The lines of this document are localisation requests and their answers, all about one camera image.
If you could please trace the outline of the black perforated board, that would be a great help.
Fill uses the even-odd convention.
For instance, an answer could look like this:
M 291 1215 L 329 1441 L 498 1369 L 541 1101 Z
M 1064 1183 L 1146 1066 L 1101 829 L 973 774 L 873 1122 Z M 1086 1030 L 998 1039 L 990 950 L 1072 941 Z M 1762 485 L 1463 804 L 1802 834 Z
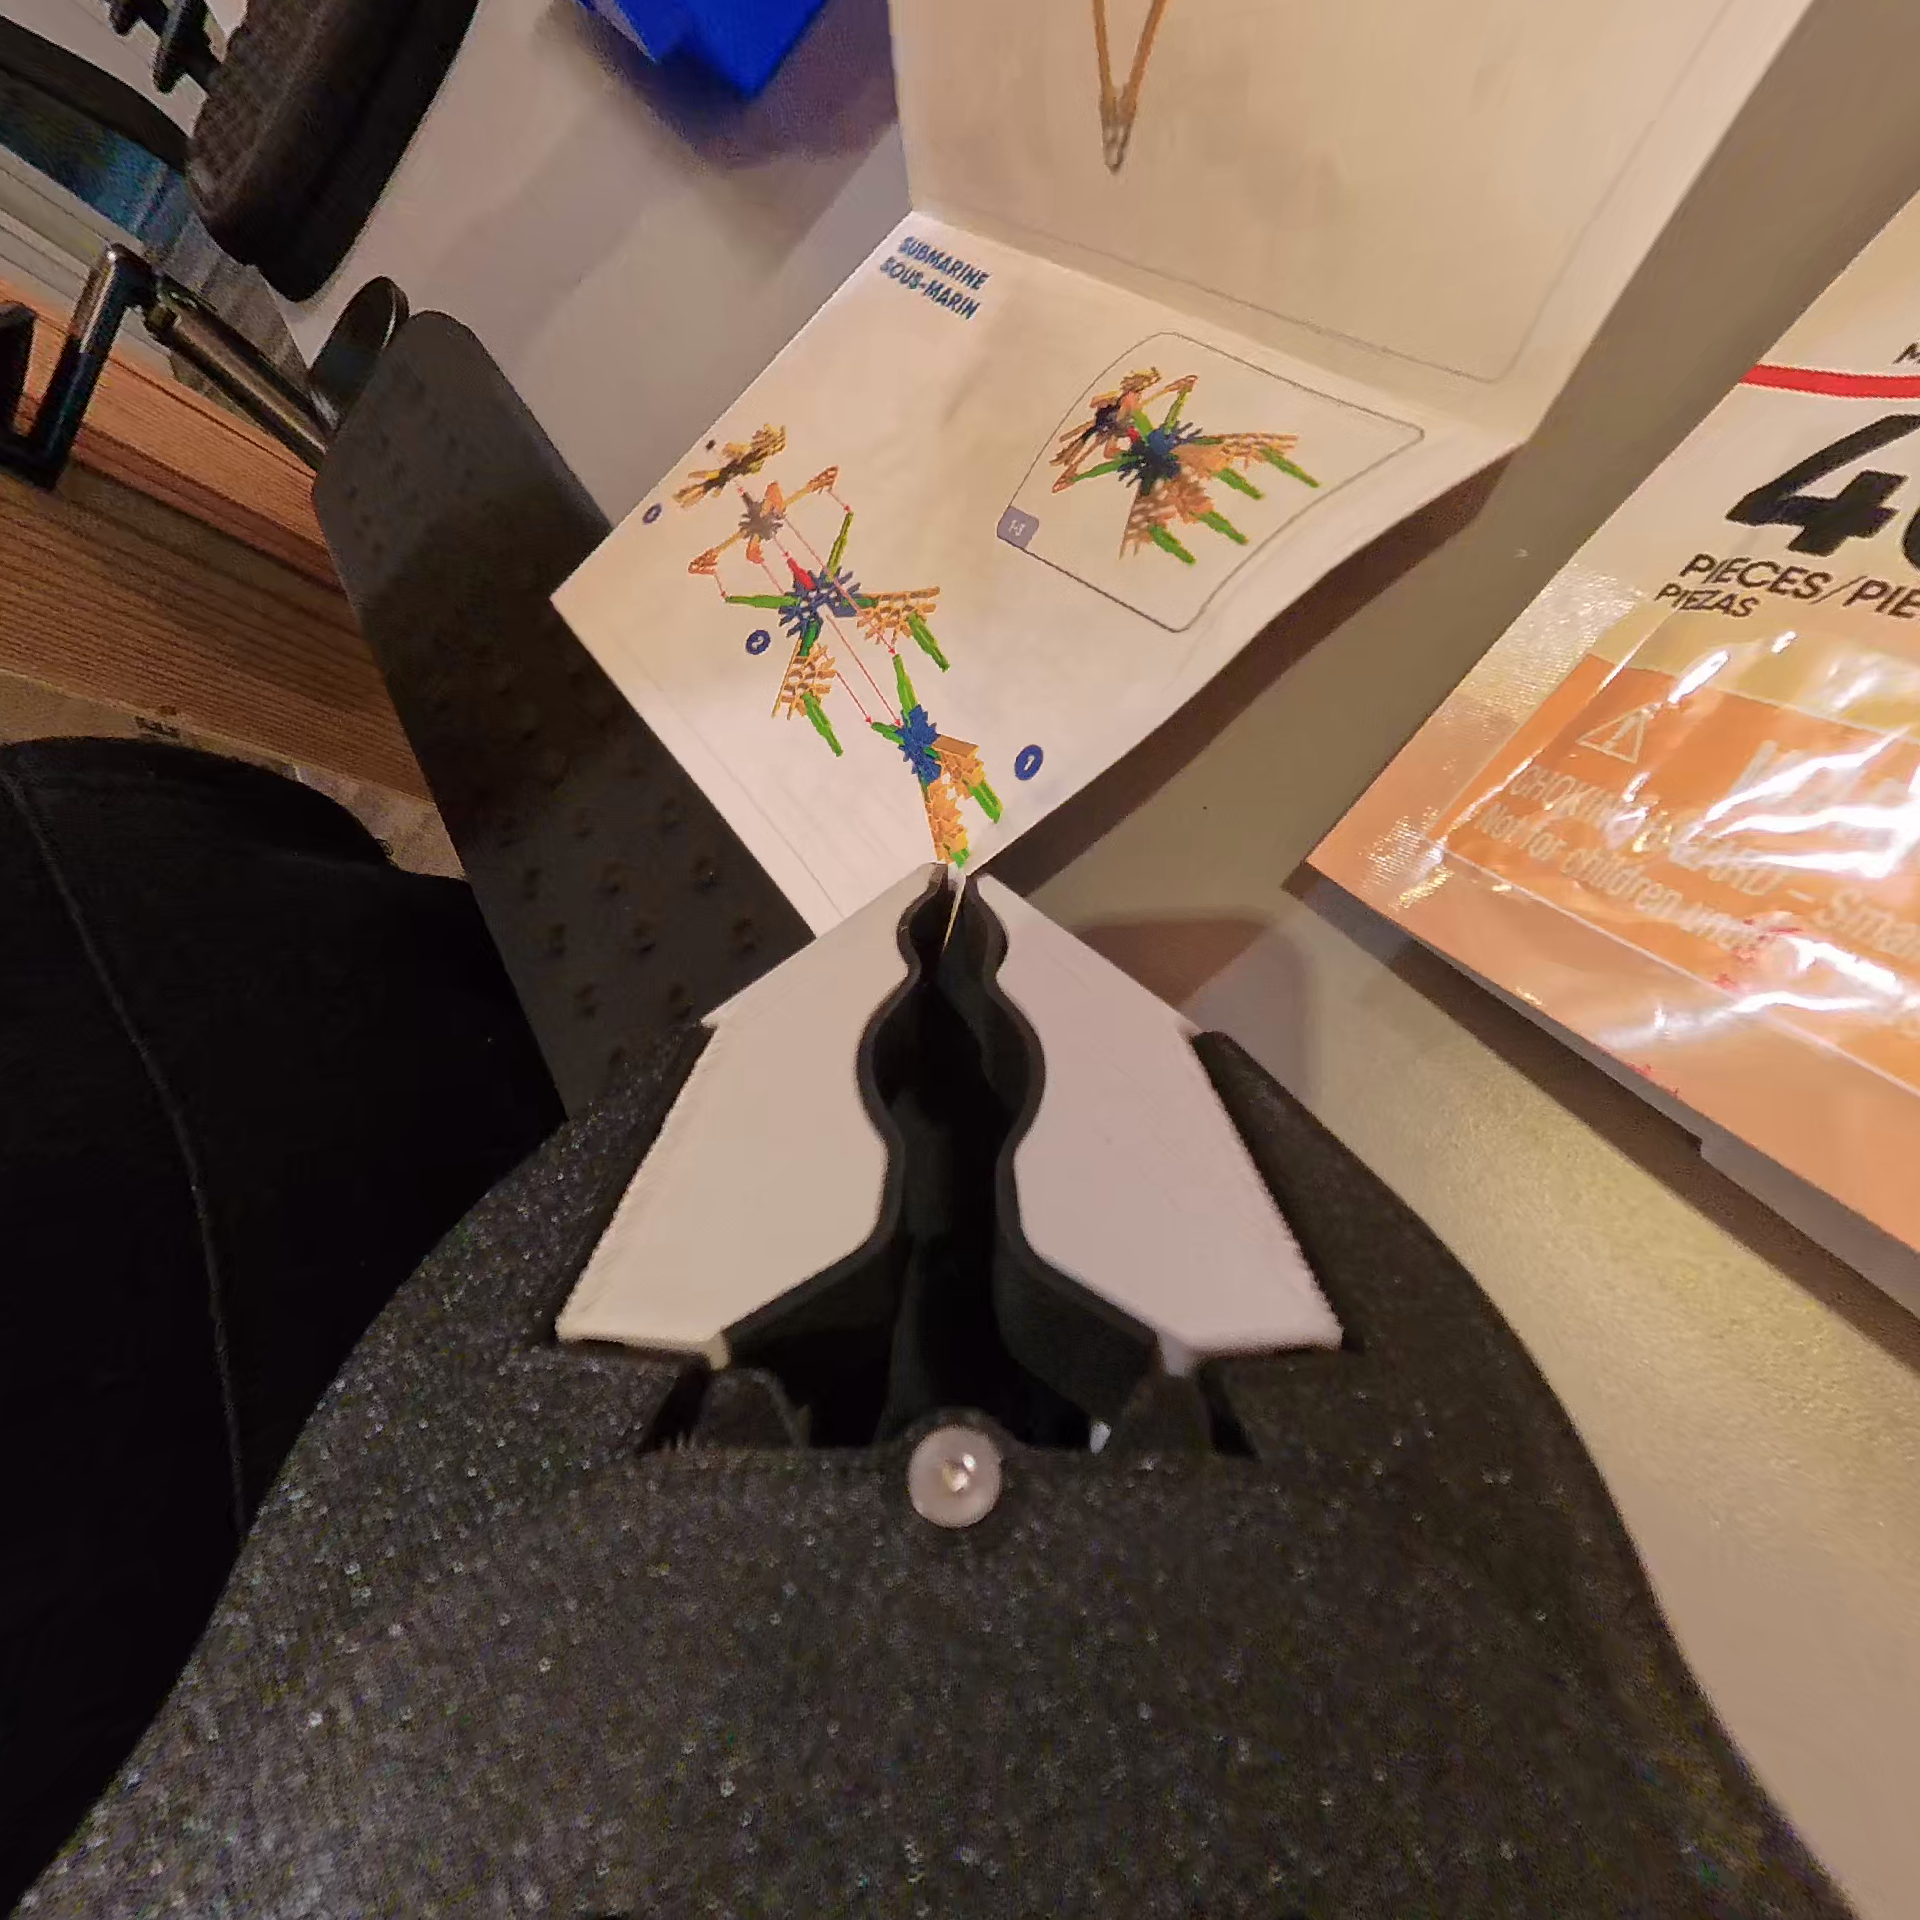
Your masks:
M 488 351 L 409 318 L 315 510 L 567 1113 L 809 941 L 553 607 L 607 518 Z

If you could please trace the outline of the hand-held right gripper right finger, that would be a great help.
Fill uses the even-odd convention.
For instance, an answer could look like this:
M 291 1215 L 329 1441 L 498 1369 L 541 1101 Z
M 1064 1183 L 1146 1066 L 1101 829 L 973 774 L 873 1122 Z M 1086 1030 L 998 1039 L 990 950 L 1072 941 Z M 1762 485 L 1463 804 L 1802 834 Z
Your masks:
M 1338 1348 L 1184 1014 L 990 878 L 958 910 L 952 1010 L 1006 1127 L 990 1303 L 1021 1373 L 1114 1425 L 1149 1377 Z

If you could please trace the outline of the black mesh office chair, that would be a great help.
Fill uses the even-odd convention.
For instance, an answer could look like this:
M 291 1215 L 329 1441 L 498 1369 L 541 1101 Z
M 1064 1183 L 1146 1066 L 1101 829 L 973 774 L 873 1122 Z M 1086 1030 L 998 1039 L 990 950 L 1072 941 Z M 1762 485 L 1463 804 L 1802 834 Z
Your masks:
M 3 17 L 3 156 L 162 255 L 185 230 L 302 302 L 433 103 L 472 2 L 81 5 Z

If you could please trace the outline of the blue plastic bin with tag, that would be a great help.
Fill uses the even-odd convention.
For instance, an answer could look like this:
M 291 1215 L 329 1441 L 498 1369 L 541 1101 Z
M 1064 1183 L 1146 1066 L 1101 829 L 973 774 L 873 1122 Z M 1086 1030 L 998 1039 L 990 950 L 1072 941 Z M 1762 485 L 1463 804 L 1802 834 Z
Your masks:
M 822 2 L 581 2 L 650 63 L 682 62 L 741 99 L 766 89 Z

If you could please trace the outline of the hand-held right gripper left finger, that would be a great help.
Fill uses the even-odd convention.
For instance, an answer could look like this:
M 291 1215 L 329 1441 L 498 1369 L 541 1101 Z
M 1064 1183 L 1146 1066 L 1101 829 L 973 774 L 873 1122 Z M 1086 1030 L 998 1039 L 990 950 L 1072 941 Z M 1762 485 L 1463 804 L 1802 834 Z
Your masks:
M 704 1020 L 555 1338 L 773 1377 L 809 1425 L 879 1425 L 905 1275 L 901 1134 L 874 1037 L 921 982 L 911 868 Z

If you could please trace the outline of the toy instruction sheet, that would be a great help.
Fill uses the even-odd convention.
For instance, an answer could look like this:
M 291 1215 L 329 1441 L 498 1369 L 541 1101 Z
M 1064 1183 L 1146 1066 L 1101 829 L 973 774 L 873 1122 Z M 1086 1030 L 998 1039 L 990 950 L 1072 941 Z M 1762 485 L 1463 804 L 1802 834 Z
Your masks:
M 813 930 L 1509 457 L 1808 5 L 891 5 L 910 206 L 555 591 Z

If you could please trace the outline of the orange toy set bag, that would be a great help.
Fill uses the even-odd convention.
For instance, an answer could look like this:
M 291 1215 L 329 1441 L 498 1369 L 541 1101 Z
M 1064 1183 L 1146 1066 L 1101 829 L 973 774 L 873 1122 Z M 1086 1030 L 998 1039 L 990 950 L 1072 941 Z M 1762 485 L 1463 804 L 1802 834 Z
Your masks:
M 1915 1249 L 1915 201 L 1310 865 Z

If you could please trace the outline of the person's black clothing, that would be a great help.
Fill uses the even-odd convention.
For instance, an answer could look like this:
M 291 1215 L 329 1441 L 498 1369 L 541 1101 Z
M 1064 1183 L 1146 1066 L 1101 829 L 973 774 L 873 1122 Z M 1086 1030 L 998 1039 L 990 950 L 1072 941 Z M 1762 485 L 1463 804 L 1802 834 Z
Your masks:
M 354 1342 L 560 1118 L 465 879 L 240 758 L 3 746 L 3 1911 Z

